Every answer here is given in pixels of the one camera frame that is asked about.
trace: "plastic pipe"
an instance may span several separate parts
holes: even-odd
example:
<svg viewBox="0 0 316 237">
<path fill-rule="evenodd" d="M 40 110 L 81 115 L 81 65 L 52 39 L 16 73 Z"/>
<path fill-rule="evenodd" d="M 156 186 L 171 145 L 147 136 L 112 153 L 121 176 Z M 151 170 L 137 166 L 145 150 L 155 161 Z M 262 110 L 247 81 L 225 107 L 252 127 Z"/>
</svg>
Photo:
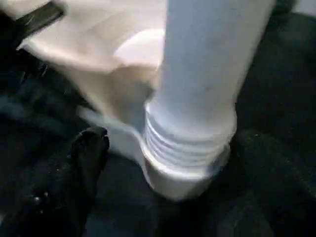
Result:
<svg viewBox="0 0 316 237">
<path fill-rule="evenodd" d="M 181 200 L 225 165 L 235 102 L 274 0 L 170 0 L 160 89 L 147 105 L 149 183 Z"/>
</svg>

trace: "black fabric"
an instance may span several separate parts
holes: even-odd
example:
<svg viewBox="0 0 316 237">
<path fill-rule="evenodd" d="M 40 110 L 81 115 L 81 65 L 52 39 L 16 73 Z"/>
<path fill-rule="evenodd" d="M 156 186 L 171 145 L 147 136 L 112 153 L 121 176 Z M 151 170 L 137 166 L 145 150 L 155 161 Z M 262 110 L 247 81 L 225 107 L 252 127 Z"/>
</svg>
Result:
<svg viewBox="0 0 316 237">
<path fill-rule="evenodd" d="M 83 99 L 61 75 L 24 50 L 16 50 L 25 29 L 0 13 L 0 114 L 49 132 L 71 136 L 87 124 L 76 116 Z"/>
<path fill-rule="evenodd" d="M 308 220 L 311 217 L 304 208 L 302 212 L 287 209 L 300 205 L 287 205 L 284 200 L 291 201 L 288 190 L 290 193 L 299 190 L 303 207 L 312 205 L 313 198 L 300 183 L 283 188 L 281 178 L 287 180 L 284 171 L 279 171 L 280 167 L 271 170 L 267 167 L 273 160 L 293 156 L 315 167 L 315 27 L 315 19 L 293 13 L 270 20 L 236 104 L 237 134 L 251 128 L 258 131 L 256 134 L 266 135 L 262 140 L 254 137 L 253 142 L 248 140 L 253 138 L 252 133 L 242 132 L 237 136 L 232 142 L 228 165 L 206 193 L 185 203 L 167 201 L 151 191 L 136 164 L 111 155 L 99 180 L 96 205 L 86 225 L 87 236 L 245 237 L 258 233 L 278 236 L 282 229 L 288 233 L 299 231 L 296 225 L 277 223 L 278 215 L 271 207 L 284 204 L 284 213 L 293 215 L 292 220 L 298 217 L 301 221 Z M 28 164 L 29 157 L 41 157 L 49 147 L 54 151 L 63 143 L 54 140 L 55 136 L 9 120 L 1 119 L 0 126 L 3 132 L 0 168 L 4 169 L 0 183 L 19 170 L 22 161 Z M 15 142 L 21 150 L 15 149 Z M 48 150 L 41 149 L 43 144 Z M 272 144 L 278 150 L 271 150 Z M 238 147 L 248 147 L 247 153 L 237 152 Z M 257 171 L 250 168 L 256 167 L 255 164 L 261 164 Z M 264 182 L 268 176 L 271 185 Z M 271 187 L 273 195 L 262 187 Z M 0 207 L 5 210 L 5 200 L 0 200 Z"/>
<path fill-rule="evenodd" d="M 107 161 L 104 128 L 92 127 L 46 159 L 25 167 L 4 187 L 16 192 L 1 237 L 81 237 Z"/>
</svg>

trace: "black object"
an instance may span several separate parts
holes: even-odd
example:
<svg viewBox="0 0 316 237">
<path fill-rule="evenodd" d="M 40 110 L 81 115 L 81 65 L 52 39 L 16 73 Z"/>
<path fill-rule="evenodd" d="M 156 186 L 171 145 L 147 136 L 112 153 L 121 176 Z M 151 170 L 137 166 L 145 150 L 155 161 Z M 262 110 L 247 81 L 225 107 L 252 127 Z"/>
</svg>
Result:
<svg viewBox="0 0 316 237">
<path fill-rule="evenodd" d="M 57 154 L 9 182 L 19 192 L 0 226 L 1 237 L 81 237 L 106 163 L 107 131 L 89 128 Z"/>
<path fill-rule="evenodd" d="M 51 17 L 41 21 L 41 14 L 46 12 Z M 0 114 L 47 133 L 68 137 L 87 127 L 76 116 L 77 105 L 85 100 L 45 62 L 22 49 L 16 50 L 24 37 L 58 19 L 61 12 L 49 3 L 17 21 L 0 14 L 0 30 L 4 35 L 0 44 L 5 45 L 0 49 Z M 31 22 L 25 23 L 29 18 L 36 27 Z"/>
<path fill-rule="evenodd" d="M 44 27 L 49 26 L 55 21 L 64 16 L 64 10 L 55 2 L 48 2 L 47 4 L 35 9 L 25 16 L 16 20 L 16 23 L 22 25 L 24 28 L 22 37 L 26 38 Z"/>
<path fill-rule="evenodd" d="M 297 0 L 277 0 L 273 9 L 274 14 L 289 13 Z"/>
</svg>

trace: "white pipe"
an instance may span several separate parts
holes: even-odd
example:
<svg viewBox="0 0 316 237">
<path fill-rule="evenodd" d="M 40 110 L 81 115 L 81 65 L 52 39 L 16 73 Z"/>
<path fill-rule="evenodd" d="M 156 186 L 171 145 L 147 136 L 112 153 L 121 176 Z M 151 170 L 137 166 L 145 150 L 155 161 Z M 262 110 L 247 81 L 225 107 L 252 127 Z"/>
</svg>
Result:
<svg viewBox="0 0 316 237">
<path fill-rule="evenodd" d="M 161 87 L 147 105 L 144 146 L 159 193 L 196 196 L 225 164 L 237 93 L 273 3 L 169 1 Z"/>
</svg>

